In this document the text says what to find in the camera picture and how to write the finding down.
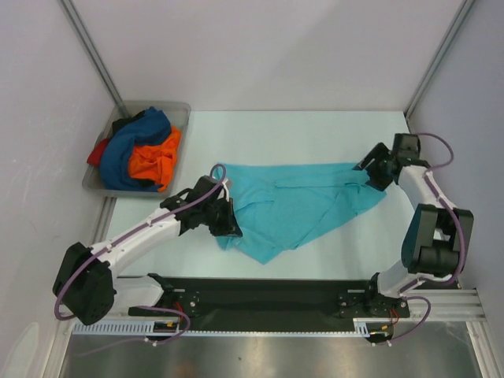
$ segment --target shiny metal surface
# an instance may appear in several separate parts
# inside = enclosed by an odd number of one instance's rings
[[[400,324],[397,332],[411,326]],[[60,378],[481,377],[465,323],[428,323],[392,347],[364,339],[183,337],[77,357],[119,338],[73,336]]]

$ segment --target plastic bin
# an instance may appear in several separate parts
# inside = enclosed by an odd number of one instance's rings
[[[187,133],[187,123],[189,122],[189,114],[191,113],[191,107],[188,104],[182,102],[160,102],[160,101],[125,101],[124,107],[130,113],[130,115],[135,115],[149,106],[154,106],[156,109],[163,110],[173,124],[182,132],[182,137],[180,139],[179,148],[177,150],[177,156],[181,155],[185,135]],[[122,118],[119,108],[114,107],[112,114],[110,114],[109,120],[106,123],[103,132],[96,139],[95,146],[100,143],[103,139],[112,136],[112,123],[115,120]],[[180,160],[175,165],[173,169],[172,182],[176,177],[177,169],[180,165]],[[98,195],[103,195],[107,197],[143,197],[143,198],[166,198],[172,194],[172,183],[168,185],[165,191],[162,192],[145,192],[145,191],[114,191],[105,189],[103,187],[102,179],[100,177],[100,172],[98,168],[89,165],[87,167],[86,174],[82,180],[82,186],[88,190],[92,191]]]

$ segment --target orange cloth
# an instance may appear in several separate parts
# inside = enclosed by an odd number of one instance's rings
[[[134,146],[129,158],[128,173],[133,179],[153,180],[164,191],[173,177],[176,150],[182,133],[172,126],[172,132],[159,146]]]

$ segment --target blue cloth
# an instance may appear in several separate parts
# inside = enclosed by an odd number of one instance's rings
[[[366,171],[352,170],[355,164],[225,166],[243,237],[222,236],[217,242],[262,264],[334,230],[385,197],[366,185]]]
[[[110,140],[100,160],[100,177],[106,189],[119,191],[158,191],[161,185],[142,187],[128,174],[133,146],[158,146],[172,132],[165,113],[153,106],[139,120],[127,124]]]

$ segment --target wall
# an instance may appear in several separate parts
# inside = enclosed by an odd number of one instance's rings
[[[55,0],[3,2],[0,41],[0,372],[38,322],[36,376],[54,331],[54,277],[66,248],[90,241],[100,209],[80,182],[113,104]],[[22,376],[12,369],[3,374]]]
[[[504,351],[504,2],[477,2],[433,85],[413,114],[414,131],[446,137],[454,163],[436,179],[460,207],[475,215],[466,287],[478,288],[495,340]],[[427,155],[443,161],[446,152],[426,141]]]
[[[461,0],[75,0],[124,99],[404,110]]]

